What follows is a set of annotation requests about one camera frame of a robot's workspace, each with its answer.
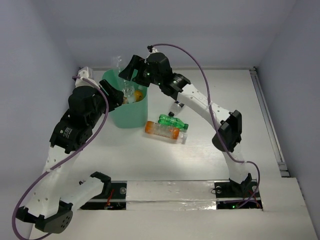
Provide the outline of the clear crushed plastic bottle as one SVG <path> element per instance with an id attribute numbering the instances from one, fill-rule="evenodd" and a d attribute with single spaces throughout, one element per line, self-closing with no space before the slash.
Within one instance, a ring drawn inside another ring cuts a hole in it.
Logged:
<path id="1" fill-rule="evenodd" d="M 124 70 L 126 66 L 127 66 L 127 62 L 120 55 L 112 57 L 113 73 L 116 77 L 116 81 L 119 89 L 124 94 L 124 98 L 125 98 L 124 102 L 132 103 L 134 93 L 135 93 L 135 87 L 133 85 L 133 82 L 124 80 L 123 78 L 119 77 L 120 72 Z"/>

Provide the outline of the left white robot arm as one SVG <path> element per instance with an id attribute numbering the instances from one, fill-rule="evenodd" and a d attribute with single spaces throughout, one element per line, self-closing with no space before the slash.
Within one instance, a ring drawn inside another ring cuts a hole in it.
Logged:
<path id="1" fill-rule="evenodd" d="M 111 177 L 99 171 L 92 173 L 73 192 L 63 195 L 69 172 L 80 155 L 100 133 L 108 114 L 123 104 L 124 94 L 108 80 L 99 83 L 74 76 L 76 87 L 69 96 L 69 108 L 53 129 L 48 157 L 42 174 L 27 188 L 16 204 L 11 227 L 22 240 L 17 220 L 30 223 L 44 233 L 62 233 L 69 225 L 74 211 L 93 198 L 113 194 Z"/>

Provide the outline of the small orange bottle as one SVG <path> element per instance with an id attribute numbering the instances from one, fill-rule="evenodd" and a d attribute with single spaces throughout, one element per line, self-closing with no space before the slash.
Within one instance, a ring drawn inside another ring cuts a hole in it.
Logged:
<path id="1" fill-rule="evenodd" d="M 144 95 L 142 91 L 135 90 L 133 97 L 134 97 L 134 102 L 140 102 L 144 98 Z"/>

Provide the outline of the clear bottle blue label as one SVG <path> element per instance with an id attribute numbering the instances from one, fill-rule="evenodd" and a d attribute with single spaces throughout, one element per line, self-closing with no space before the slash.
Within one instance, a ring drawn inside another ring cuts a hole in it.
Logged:
<path id="1" fill-rule="evenodd" d="M 170 117 L 174 117 L 174 116 L 178 115 L 178 114 L 182 111 L 182 109 L 183 109 L 184 106 L 185 106 L 185 105 L 184 105 L 182 102 L 180 102 L 180 101 L 175 101 L 175 102 L 171 105 L 171 107 L 170 107 L 170 109 L 169 109 L 168 115 L 169 115 Z"/>

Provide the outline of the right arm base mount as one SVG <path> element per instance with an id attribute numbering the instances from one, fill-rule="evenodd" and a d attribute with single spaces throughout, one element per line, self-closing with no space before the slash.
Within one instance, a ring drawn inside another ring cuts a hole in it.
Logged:
<path id="1" fill-rule="evenodd" d="M 242 183 L 231 179 L 218 181 L 210 191 L 216 197 L 218 210 L 263 209 L 257 181 L 249 173 Z"/>

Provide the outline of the long orange clear bottle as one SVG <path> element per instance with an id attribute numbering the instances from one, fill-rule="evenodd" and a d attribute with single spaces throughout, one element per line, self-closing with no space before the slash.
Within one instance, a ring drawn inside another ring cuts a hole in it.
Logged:
<path id="1" fill-rule="evenodd" d="M 160 136 L 173 141 L 178 141 L 181 144 L 185 144 L 188 138 L 188 135 L 184 132 L 181 132 L 177 127 L 168 126 L 153 121 L 146 122 L 144 132 L 150 135 Z"/>

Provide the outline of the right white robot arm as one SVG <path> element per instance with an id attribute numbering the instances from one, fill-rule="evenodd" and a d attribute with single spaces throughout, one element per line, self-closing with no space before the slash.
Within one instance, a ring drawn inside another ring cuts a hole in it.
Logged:
<path id="1" fill-rule="evenodd" d="M 252 176 L 246 166 L 242 149 L 242 114 L 229 111 L 209 100 L 191 81 L 174 73 L 169 59 L 161 52 L 151 53 L 146 59 L 133 55 L 118 76 L 126 81 L 149 87 L 157 85 L 167 96 L 177 100 L 204 118 L 215 130 L 213 145 L 222 152 L 226 161 L 231 192 L 240 198 L 250 189 Z"/>

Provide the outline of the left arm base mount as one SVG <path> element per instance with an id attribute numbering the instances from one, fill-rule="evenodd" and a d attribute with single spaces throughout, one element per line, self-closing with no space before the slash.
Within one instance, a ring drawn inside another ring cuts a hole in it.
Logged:
<path id="1" fill-rule="evenodd" d="M 127 182 L 113 181 L 106 196 L 96 196 L 80 207 L 81 210 L 126 210 Z"/>

